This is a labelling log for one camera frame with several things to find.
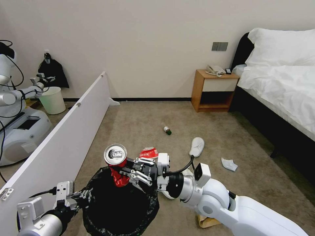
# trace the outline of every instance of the white telephone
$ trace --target white telephone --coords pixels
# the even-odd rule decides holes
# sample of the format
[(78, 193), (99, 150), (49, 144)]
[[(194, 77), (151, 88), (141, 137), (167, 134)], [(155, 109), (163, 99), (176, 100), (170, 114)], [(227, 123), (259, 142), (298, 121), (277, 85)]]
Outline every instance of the white telephone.
[(207, 65), (206, 73), (210, 75), (216, 75), (217, 77), (221, 77), (223, 74), (225, 74), (225, 70), (223, 70), (219, 66)]

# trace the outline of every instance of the white partition board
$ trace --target white partition board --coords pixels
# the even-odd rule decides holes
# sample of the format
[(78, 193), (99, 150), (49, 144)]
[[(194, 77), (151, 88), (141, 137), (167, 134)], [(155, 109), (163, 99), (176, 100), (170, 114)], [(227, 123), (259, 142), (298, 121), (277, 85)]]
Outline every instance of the white partition board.
[[(0, 235), (17, 235), (17, 203), (58, 182), (76, 178), (108, 109), (109, 98), (103, 72), (1, 189), (12, 187), (14, 191), (0, 202)], [(50, 210), (55, 196), (45, 194), (43, 201), (45, 211)]]

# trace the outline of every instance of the wooden nightstand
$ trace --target wooden nightstand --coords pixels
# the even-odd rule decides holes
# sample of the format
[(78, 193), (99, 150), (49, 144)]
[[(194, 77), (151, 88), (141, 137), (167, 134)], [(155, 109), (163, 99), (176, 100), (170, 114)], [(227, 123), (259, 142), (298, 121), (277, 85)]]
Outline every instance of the wooden nightstand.
[(196, 70), (191, 103), (196, 112), (229, 111), (239, 76), (224, 74), (209, 75), (206, 70)]

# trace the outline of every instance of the light switch panel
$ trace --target light switch panel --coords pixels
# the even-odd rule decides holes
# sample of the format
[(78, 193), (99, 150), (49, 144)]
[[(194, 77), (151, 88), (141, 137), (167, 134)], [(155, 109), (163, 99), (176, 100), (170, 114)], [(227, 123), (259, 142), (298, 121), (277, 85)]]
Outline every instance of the light switch panel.
[(225, 43), (220, 43), (220, 47), (217, 48), (218, 51), (226, 51), (227, 49), (227, 42)]
[(226, 51), (227, 42), (213, 42), (212, 51)]
[(217, 42), (213, 42), (212, 44), (212, 51), (217, 51), (218, 50), (218, 44)]

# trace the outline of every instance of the trash can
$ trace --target trash can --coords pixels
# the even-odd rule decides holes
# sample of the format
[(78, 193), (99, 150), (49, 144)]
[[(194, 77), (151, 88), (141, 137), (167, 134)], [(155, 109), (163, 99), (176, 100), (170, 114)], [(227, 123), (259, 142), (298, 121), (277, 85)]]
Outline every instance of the trash can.
[(131, 183), (117, 187), (110, 167), (99, 169), (83, 190), (92, 190), (89, 207), (82, 209), (91, 236), (139, 236), (159, 210), (157, 191), (144, 193)]
[(39, 100), (48, 114), (55, 115), (66, 110), (66, 106), (61, 95), (61, 88), (59, 87), (49, 87), (46, 92), (42, 93)]

